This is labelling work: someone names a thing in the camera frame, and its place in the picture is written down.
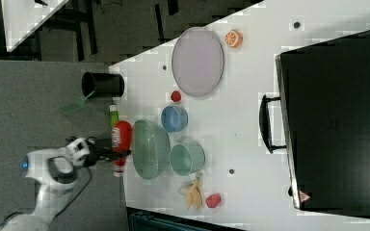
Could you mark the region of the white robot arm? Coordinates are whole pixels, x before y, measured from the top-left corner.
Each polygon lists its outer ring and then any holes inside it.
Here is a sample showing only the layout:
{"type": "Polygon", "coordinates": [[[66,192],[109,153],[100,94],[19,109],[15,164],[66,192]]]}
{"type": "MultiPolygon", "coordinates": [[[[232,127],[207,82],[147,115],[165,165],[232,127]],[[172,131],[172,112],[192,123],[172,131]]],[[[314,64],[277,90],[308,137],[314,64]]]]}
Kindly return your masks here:
{"type": "Polygon", "coordinates": [[[78,170],[98,161],[112,162],[125,158],[130,150],[104,154],[98,152],[94,138],[71,137],[65,147],[48,148],[26,154],[23,168],[25,177],[40,183],[36,206],[32,213],[15,212],[0,224],[0,231],[49,231],[50,223],[73,201],[73,189],[78,180],[78,170]]]}

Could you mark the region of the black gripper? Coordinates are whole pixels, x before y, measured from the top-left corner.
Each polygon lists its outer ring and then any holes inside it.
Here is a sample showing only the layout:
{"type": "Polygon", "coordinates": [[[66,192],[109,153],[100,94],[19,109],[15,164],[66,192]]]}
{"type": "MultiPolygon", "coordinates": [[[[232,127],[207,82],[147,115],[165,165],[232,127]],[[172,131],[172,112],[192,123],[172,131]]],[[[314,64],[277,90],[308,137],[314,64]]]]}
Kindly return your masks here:
{"type": "Polygon", "coordinates": [[[94,166],[98,161],[110,161],[124,159],[131,154],[131,150],[113,153],[110,139],[88,138],[90,154],[86,160],[86,166],[94,166]]]}

